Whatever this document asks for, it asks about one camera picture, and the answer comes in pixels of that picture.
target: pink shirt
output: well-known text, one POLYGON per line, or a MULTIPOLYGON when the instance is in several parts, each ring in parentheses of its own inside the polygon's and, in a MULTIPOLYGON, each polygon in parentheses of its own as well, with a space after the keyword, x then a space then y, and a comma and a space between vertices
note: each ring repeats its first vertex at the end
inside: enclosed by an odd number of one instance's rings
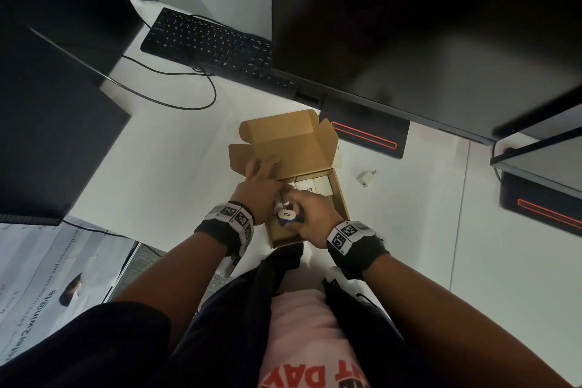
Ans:
POLYGON ((369 386, 321 291, 308 289, 276 296, 271 313, 259 387, 369 386), (353 385, 341 383, 350 379, 355 379, 353 385))

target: person's right hand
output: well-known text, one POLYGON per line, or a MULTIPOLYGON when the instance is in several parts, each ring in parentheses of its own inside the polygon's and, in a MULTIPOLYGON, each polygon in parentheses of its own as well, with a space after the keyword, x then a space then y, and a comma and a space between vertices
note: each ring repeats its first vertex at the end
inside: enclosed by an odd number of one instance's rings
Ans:
POLYGON ((288 222, 285 228, 299 233, 318 248, 327 248, 327 237, 331 230, 344 219, 323 195, 293 189, 285 194, 284 201, 293 202, 293 210, 302 215, 305 222, 288 222))

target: hand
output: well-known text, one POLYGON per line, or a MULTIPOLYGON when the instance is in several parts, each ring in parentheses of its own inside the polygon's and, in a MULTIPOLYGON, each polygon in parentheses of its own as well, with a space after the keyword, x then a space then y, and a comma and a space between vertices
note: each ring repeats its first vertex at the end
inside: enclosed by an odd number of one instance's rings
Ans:
POLYGON ((281 190, 283 183, 269 179, 273 166, 279 158, 270 156, 266 160, 254 159, 247 163, 246 178, 240 183, 231 201, 243 203, 251 209, 255 217, 255 226, 265 223, 273 216, 275 195, 281 190))
POLYGON ((285 228, 299 233, 318 248, 327 248, 326 241, 331 230, 344 221, 331 202, 323 195, 295 189, 288 192, 283 200, 292 201, 295 213, 305 218, 303 223, 288 222, 285 228))

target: black keyboard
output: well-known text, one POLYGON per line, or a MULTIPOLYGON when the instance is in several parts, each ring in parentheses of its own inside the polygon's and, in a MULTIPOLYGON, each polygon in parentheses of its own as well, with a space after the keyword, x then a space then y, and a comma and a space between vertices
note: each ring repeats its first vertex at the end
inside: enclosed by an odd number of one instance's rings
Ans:
POLYGON ((269 40, 172 9, 162 9, 141 49, 287 98, 297 91, 296 83, 271 75, 269 40))

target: box lid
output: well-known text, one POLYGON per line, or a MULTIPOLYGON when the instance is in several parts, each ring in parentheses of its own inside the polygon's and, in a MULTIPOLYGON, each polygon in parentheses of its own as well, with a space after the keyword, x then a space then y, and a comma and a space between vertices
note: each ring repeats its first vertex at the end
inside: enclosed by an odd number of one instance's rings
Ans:
POLYGON ((335 129, 313 109, 243 121, 239 135, 249 144, 229 145, 230 168, 244 175, 249 160, 276 155, 273 179, 330 169, 338 147, 335 129))

